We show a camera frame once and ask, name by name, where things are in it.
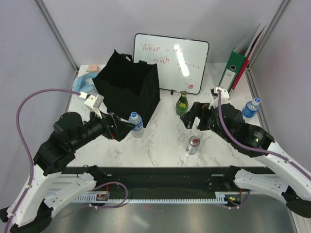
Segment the green glass Perrier bottle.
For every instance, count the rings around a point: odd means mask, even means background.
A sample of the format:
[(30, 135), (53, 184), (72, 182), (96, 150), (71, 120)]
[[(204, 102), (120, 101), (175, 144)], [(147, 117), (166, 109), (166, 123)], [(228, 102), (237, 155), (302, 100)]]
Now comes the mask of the green glass Perrier bottle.
[(187, 99), (187, 92), (182, 91), (181, 96), (177, 100), (175, 111), (178, 116), (185, 114), (188, 111), (189, 103)]

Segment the blue label water bottle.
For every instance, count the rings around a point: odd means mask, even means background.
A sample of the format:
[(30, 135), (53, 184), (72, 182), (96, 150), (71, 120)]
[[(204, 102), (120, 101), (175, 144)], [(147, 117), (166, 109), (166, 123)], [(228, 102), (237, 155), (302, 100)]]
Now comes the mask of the blue label water bottle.
[(134, 129), (132, 130), (132, 135), (135, 138), (141, 138), (143, 136), (143, 121), (141, 116), (137, 112), (132, 112), (128, 119), (129, 123), (135, 125)]

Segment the red silver beverage can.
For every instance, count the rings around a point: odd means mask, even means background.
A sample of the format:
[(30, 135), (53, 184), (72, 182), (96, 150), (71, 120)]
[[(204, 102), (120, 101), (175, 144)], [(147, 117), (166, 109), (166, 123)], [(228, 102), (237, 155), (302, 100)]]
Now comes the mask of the red silver beverage can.
[(200, 138), (197, 136), (191, 136), (186, 147), (186, 153), (189, 155), (194, 155), (200, 146)]

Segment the black canvas bag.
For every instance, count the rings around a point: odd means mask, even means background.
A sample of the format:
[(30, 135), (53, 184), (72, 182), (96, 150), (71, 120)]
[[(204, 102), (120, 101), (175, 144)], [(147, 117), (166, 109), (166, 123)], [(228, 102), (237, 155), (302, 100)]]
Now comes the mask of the black canvas bag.
[(114, 51), (92, 81), (109, 112), (125, 120), (137, 112), (144, 128), (160, 102), (157, 64), (135, 63), (130, 54)]

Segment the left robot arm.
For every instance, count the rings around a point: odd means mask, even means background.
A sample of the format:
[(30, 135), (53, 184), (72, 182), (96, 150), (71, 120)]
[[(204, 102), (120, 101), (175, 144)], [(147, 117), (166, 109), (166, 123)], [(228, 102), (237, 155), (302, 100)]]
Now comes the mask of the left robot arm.
[(86, 172), (60, 191), (48, 196), (53, 182), (75, 159), (76, 151), (99, 136), (122, 141), (133, 129), (134, 124), (121, 120), (113, 113), (97, 116), (90, 113), (89, 121), (82, 121), (76, 112), (63, 114), (54, 123), (54, 131), (38, 149), (33, 161), (31, 184), (26, 184), (27, 194), (19, 195), (10, 207), (0, 211), (7, 232), (40, 233), (52, 219), (69, 203), (87, 191), (105, 189), (107, 175), (97, 166)]

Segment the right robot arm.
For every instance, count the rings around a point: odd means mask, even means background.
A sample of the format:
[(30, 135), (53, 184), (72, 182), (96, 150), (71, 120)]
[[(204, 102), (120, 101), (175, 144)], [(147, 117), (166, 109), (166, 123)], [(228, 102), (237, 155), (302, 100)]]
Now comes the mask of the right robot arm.
[(229, 143), (239, 153), (253, 158), (272, 170), (277, 178), (263, 178), (237, 166), (229, 166), (223, 176), (223, 187), (257, 191), (273, 197), (292, 212), (311, 217), (311, 174), (289, 156), (263, 128), (246, 123), (240, 110), (231, 104), (220, 108), (208, 103), (195, 102), (191, 109), (180, 116), (187, 129), (195, 118), (197, 129), (211, 130)]

